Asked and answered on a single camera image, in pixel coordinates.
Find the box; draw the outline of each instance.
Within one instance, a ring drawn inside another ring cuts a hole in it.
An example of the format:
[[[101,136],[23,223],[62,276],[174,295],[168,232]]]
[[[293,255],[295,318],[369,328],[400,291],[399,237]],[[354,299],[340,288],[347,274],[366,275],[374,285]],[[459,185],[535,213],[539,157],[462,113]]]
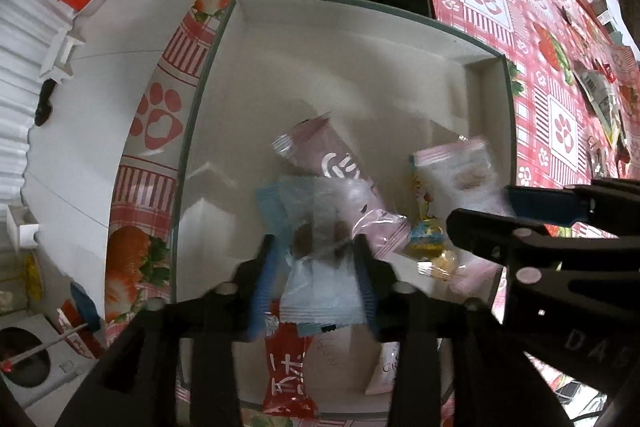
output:
[[[450,26],[362,0],[233,0],[204,64],[178,172],[178,300],[228,280],[265,229],[255,189],[296,173],[273,139],[326,111],[390,210],[417,218],[409,156],[482,134],[500,181],[514,181],[511,79],[503,55]],[[441,282],[415,261],[385,257],[432,295]],[[489,288],[483,289],[489,298]],[[237,344],[244,405],[268,385],[264,342]],[[364,326],[316,337],[305,381],[325,418],[386,415],[390,396],[364,390],[378,354]],[[443,389],[450,386],[443,366]]]

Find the black cable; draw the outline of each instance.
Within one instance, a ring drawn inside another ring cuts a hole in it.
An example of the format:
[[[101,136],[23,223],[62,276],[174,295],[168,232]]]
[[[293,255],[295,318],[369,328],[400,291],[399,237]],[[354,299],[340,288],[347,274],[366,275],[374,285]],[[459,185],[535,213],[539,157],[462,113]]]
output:
[[[602,411],[588,412],[587,414],[581,414],[580,416],[576,416],[574,419],[572,419],[572,422],[576,423],[577,421],[586,420],[587,418],[596,418],[596,416],[600,416],[601,414],[602,414]]]

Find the plaid pattern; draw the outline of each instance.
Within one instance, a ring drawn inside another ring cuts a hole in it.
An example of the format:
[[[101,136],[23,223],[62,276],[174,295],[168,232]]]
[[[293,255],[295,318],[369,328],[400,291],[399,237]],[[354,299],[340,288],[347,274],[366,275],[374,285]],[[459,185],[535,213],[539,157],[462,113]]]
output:
[[[565,83],[562,72],[549,64],[540,51],[541,37],[536,25],[548,30],[562,44],[569,58],[584,58],[584,51],[558,7],[563,6],[593,39],[588,43],[590,58],[610,64],[620,81],[640,87],[640,73],[635,58],[626,46],[611,46],[607,38],[594,32],[596,27],[575,0],[433,0],[437,19],[502,52],[512,60],[520,76],[523,91],[514,97],[517,139],[517,179],[522,185],[561,187],[588,182],[590,173],[586,147],[589,140],[606,143],[600,124],[588,116],[577,87]],[[176,90],[182,108],[191,107],[204,58],[218,27],[215,18],[205,23],[196,20],[193,10],[181,21],[154,72],[145,96],[154,84],[163,92]],[[188,110],[176,112],[186,124]],[[632,163],[625,174],[640,178],[640,115],[623,115],[631,138]],[[153,156],[140,133],[127,139],[111,206],[110,229],[136,225],[150,235],[166,239],[171,225],[179,150],[184,133]],[[613,154],[610,170],[615,171]],[[578,225],[577,235],[602,236],[602,233]],[[168,288],[145,287],[148,296],[166,298]],[[504,285],[497,302],[504,305]],[[126,327],[125,323],[107,327],[108,344]],[[189,391],[178,388],[180,399],[189,399]],[[298,427],[375,427],[380,421],[297,421]]]

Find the red and white tablecloth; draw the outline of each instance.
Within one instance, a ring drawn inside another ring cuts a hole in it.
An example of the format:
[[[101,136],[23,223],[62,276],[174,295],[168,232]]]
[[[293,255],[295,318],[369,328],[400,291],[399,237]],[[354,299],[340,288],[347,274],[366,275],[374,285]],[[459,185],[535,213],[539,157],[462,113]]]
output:
[[[150,245],[162,246],[167,240],[191,100],[229,1],[196,0],[162,54],[138,106],[118,169],[111,233],[137,227],[150,237]],[[518,70],[512,82],[517,182],[540,187],[588,182],[588,140],[604,143],[606,139],[598,121],[588,115],[561,55],[564,52],[569,60],[578,58],[588,68],[592,59],[610,64],[619,84],[637,89],[640,78],[630,50],[610,46],[575,0],[434,0],[434,4],[438,20],[498,49]],[[586,42],[562,18],[562,7],[587,37]],[[625,100],[622,103],[631,107]],[[640,178],[640,118],[625,116],[625,126],[631,163],[623,175]],[[609,170],[615,175],[613,154],[609,155]],[[127,230],[136,236],[134,230]],[[581,227],[576,232],[590,231]],[[140,263],[145,263],[142,277],[135,270],[131,276],[126,269],[131,258],[124,258],[134,254],[122,253],[117,246],[127,241],[123,232],[113,245],[110,240],[108,251],[110,339],[122,330],[143,299],[169,293],[166,256],[158,253],[158,248],[147,257],[139,254]]]

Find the yellow object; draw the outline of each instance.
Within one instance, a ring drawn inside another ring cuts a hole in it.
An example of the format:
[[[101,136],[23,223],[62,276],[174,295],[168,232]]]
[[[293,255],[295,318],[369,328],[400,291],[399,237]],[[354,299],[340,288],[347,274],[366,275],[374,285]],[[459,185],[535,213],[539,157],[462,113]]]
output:
[[[27,295],[32,301],[39,302],[42,300],[42,281],[40,279],[40,269],[36,261],[35,254],[28,253],[24,258],[25,281],[24,286]]]

